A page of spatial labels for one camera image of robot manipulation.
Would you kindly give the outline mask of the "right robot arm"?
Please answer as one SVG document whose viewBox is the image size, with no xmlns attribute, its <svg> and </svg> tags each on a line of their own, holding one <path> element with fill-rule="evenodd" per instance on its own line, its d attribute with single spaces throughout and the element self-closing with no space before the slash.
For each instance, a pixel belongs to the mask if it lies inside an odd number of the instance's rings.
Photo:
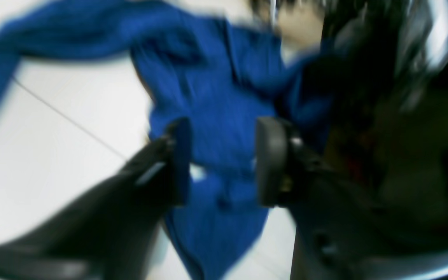
<svg viewBox="0 0 448 280">
<path fill-rule="evenodd" d="M 448 248 L 448 214 L 443 225 L 425 230 L 404 211 L 376 198 L 392 175 L 390 133 L 430 94 L 448 94 L 448 0 L 316 0 L 325 16 L 324 34 L 335 36 L 325 55 L 303 71 L 303 84 L 334 92 L 336 128 L 347 152 L 362 158 L 369 178 L 362 184 L 338 174 L 305 140 L 300 126 L 261 117 L 256 126 L 257 188 L 262 206 L 287 207 L 297 228 L 329 231 L 338 246 L 363 241 L 370 248 Z M 448 148 L 425 156 L 438 169 L 416 187 L 429 189 L 437 175 L 448 209 Z"/>
</svg>

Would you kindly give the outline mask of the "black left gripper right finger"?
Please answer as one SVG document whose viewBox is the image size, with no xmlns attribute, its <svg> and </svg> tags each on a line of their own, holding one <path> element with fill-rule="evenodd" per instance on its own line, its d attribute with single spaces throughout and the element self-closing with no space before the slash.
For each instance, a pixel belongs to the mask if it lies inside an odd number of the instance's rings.
<svg viewBox="0 0 448 280">
<path fill-rule="evenodd" d="M 448 238 L 402 225 L 283 119 L 255 125 L 262 206 L 288 209 L 308 280 L 448 280 Z"/>
</svg>

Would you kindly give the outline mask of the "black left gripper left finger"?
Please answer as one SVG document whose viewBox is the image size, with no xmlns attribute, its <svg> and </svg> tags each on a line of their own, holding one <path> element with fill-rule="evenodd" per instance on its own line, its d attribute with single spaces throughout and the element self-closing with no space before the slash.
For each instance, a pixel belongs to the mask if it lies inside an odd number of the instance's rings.
<svg viewBox="0 0 448 280">
<path fill-rule="evenodd" d="M 191 128 L 176 119 L 112 177 L 0 245 L 4 280 L 142 280 L 159 222 L 184 206 Z"/>
</svg>

